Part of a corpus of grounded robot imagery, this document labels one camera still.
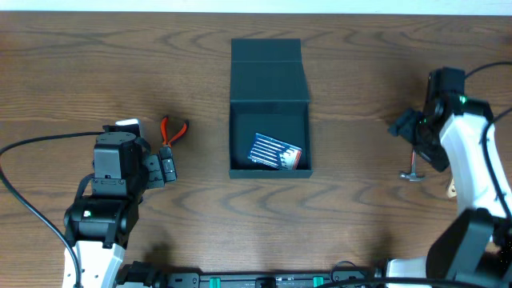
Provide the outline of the red-handled cutting pliers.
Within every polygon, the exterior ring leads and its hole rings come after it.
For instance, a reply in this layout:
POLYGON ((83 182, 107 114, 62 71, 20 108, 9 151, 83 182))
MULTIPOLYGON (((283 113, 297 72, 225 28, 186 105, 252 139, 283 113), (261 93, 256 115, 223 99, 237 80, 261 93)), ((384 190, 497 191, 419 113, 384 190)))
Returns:
POLYGON ((162 136, 162 145, 172 147, 190 128, 190 122, 187 119, 181 119, 165 115, 160 122, 160 133, 162 136), (179 130, 171 131, 170 124, 179 124, 179 130))

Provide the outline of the small black-handled hammer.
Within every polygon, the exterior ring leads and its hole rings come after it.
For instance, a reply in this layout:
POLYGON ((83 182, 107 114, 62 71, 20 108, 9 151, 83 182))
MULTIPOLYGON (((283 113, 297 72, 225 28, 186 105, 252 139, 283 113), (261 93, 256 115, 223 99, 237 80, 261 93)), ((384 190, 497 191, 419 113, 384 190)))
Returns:
POLYGON ((416 159, 417 154, 415 150, 412 150, 410 157, 410 171, 409 172, 401 172, 399 174, 399 178, 401 180, 407 180, 409 182, 422 182, 425 180, 425 176, 419 175, 416 170, 416 159))

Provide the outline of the orange scraper with wooden handle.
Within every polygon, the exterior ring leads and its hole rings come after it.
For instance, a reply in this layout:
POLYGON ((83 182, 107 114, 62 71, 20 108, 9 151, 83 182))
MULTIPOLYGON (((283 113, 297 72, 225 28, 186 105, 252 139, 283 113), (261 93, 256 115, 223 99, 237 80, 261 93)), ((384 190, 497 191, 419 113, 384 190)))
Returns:
POLYGON ((449 184, 446 187, 446 196, 448 198, 455 198, 457 196, 457 191, 455 188, 454 178, 451 178, 449 184))

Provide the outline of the blue precision screwdriver set case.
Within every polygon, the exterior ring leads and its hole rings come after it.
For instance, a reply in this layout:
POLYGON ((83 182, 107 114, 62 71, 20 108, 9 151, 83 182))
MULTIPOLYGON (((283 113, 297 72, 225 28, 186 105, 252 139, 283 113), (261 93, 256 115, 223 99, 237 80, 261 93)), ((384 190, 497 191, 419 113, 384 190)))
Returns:
POLYGON ((256 133, 248 159, 278 170, 295 170, 301 156, 300 147, 256 133))

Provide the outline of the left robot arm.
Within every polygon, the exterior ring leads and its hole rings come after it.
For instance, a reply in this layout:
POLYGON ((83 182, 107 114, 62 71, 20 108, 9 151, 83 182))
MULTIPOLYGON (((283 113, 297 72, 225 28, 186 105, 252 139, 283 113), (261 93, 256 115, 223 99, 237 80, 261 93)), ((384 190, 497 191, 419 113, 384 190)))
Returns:
POLYGON ((148 189, 177 179, 171 148, 152 154, 145 140, 130 132, 105 132, 96 138, 94 173, 64 217, 64 287, 113 287, 123 262, 138 206, 148 189))

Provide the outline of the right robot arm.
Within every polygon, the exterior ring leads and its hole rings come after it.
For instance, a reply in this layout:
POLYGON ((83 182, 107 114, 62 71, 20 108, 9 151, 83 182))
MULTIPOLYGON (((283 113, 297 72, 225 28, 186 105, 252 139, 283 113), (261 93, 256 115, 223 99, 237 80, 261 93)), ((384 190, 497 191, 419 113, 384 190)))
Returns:
POLYGON ((469 74, 443 67, 430 72, 422 110, 406 110, 389 132, 436 171, 449 169, 458 216, 427 256, 388 261, 387 287, 511 285, 511 188, 495 145, 490 104, 465 93, 469 74))

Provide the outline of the dark green open gift box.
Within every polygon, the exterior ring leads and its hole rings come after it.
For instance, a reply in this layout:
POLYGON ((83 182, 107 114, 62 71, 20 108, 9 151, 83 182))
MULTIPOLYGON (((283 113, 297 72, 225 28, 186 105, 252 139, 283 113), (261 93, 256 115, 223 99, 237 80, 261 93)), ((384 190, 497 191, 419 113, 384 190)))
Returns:
POLYGON ((309 178, 313 174, 309 104, 300 39, 232 39, 230 178, 309 178), (295 167, 272 166, 272 160, 259 151, 250 159, 259 134, 297 147, 295 167))

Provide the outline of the black mounting rail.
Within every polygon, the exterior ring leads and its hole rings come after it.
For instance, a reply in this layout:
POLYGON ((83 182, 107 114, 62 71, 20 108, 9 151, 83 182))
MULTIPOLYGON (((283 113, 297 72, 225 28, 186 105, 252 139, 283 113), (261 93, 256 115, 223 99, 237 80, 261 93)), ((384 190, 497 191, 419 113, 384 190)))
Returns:
POLYGON ((113 287, 140 288, 292 288, 319 287, 331 282, 371 279, 382 276, 380 269, 360 267, 344 261, 329 271, 282 271, 267 273, 242 272, 205 274, 200 270, 159 270, 147 262, 124 265, 113 287))

